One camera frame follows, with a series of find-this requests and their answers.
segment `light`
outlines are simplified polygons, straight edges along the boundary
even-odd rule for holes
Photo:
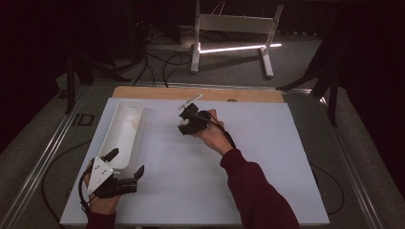
[[[215,49],[215,50],[203,50],[200,51],[200,54],[203,53],[212,53],[212,52],[226,52],[226,51],[239,51],[239,50],[252,50],[252,49],[261,49],[264,48],[264,45],[259,46],[244,46],[244,47],[234,47],[234,48],[224,48],[224,49]],[[281,47],[281,44],[272,44],[270,47]]]

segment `gray carpet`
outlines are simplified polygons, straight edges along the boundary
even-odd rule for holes
[[[202,48],[234,44],[250,45],[257,44],[255,43],[257,40],[263,40],[263,36],[232,33],[230,34],[232,40],[218,42],[219,39],[216,35],[207,34],[206,37],[210,37],[214,41],[206,38],[206,41],[202,42]],[[152,42],[148,50],[151,54],[167,60],[174,52],[156,50],[173,49],[190,53],[190,42],[192,42],[192,36],[184,36],[181,45],[174,44],[162,36]],[[189,71],[189,64],[181,65],[170,75],[168,84],[169,86],[179,86],[178,84],[181,83],[269,88],[283,86],[304,74],[320,40],[305,35],[281,36],[277,34],[274,43],[281,43],[282,47],[273,48],[270,55],[275,73],[272,79],[265,77],[258,51],[250,50],[205,54],[201,57],[200,71],[197,74]],[[152,56],[149,56],[148,60],[151,69],[145,72],[138,84],[152,85],[151,78],[154,77],[161,86],[164,62]],[[177,56],[171,61],[180,62],[181,60]],[[173,65],[167,66],[166,75],[174,68]],[[133,79],[132,82],[125,84],[132,85],[141,70],[142,66],[137,66],[131,71],[123,73],[124,76]],[[61,88],[65,87],[64,75],[59,78],[59,83]],[[78,109],[78,113],[81,115],[94,115],[93,124],[71,126],[60,144],[56,156],[62,155],[79,144],[84,145],[60,158],[47,174],[46,196],[58,216],[61,216],[63,212],[79,166],[89,147],[86,142],[92,139],[108,97],[112,95],[115,86],[125,84],[113,81],[101,74],[97,75],[96,82],[90,86]],[[312,85],[313,81],[300,88],[310,89]],[[338,210],[342,203],[343,196],[339,185],[342,187],[345,197],[343,208],[330,215],[329,225],[313,228],[405,228],[404,201],[388,176],[373,142],[356,115],[345,91],[339,91],[336,112],[337,128],[330,126],[323,106],[317,99],[295,93],[285,94],[284,97],[293,114],[309,162],[313,165],[312,169],[318,178],[319,189],[327,211],[332,213]],[[53,132],[64,117],[65,103],[66,101],[63,99],[53,99],[0,156],[0,180],[2,182],[0,216],[7,213],[32,166],[46,148]],[[336,134],[339,134],[341,139],[336,139]],[[347,161],[345,162],[345,158],[341,156],[342,146],[339,145],[339,140],[344,143],[343,150],[350,155],[351,163],[368,192],[368,197],[373,203],[381,225],[372,226],[364,215],[361,204],[359,204],[359,201],[362,200],[358,198],[355,186],[349,178],[349,172],[345,169],[344,165]],[[325,172],[331,175],[339,185]],[[57,224],[44,204],[39,188],[34,192],[15,228],[57,228]]]

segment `white tray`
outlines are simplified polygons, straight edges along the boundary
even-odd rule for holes
[[[136,168],[132,168],[139,155],[141,142],[141,122],[144,103],[139,100],[122,99],[118,102],[110,123],[107,135],[104,138],[99,157],[106,156],[115,148],[118,148],[118,155],[107,164],[116,173],[122,174],[128,168],[129,174],[133,174]]]

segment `maroon sleeve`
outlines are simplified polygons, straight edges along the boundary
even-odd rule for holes
[[[89,221],[86,229],[114,229],[117,213],[112,215],[102,215],[98,213],[89,213]]]
[[[257,163],[247,162],[233,149],[224,155],[221,166],[245,229],[300,228],[288,202],[267,182]]]

